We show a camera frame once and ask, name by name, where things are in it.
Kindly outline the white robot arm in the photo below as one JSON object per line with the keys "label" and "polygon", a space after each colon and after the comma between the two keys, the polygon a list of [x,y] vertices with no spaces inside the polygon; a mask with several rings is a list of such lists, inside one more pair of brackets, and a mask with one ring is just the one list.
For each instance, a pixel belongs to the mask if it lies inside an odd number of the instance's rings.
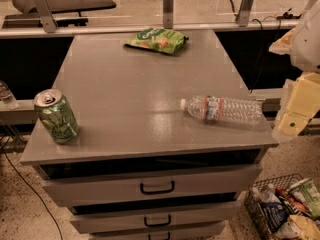
{"label": "white robot arm", "polygon": [[295,81],[285,81],[272,132],[279,142],[290,141],[320,111],[320,0],[269,51],[288,54],[291,64],[302,71]]}

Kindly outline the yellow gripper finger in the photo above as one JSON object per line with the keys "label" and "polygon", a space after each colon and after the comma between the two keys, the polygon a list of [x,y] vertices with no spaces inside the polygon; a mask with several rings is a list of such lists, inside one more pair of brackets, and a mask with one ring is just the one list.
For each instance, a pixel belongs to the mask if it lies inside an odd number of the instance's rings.
{"label": "yellow gripper finger", "polygon": [[294,32],[295,29],[291,29],[281,38],[273,42],[269,47],[269,51],[278,55],[290,55],[292,53],[292,41]]}
{"label": "yellow gripper finger", "polygon": [[296,137],[320,111],[320,74],[304,72],[295,81],[287,79],[280,105],[277,129]]}

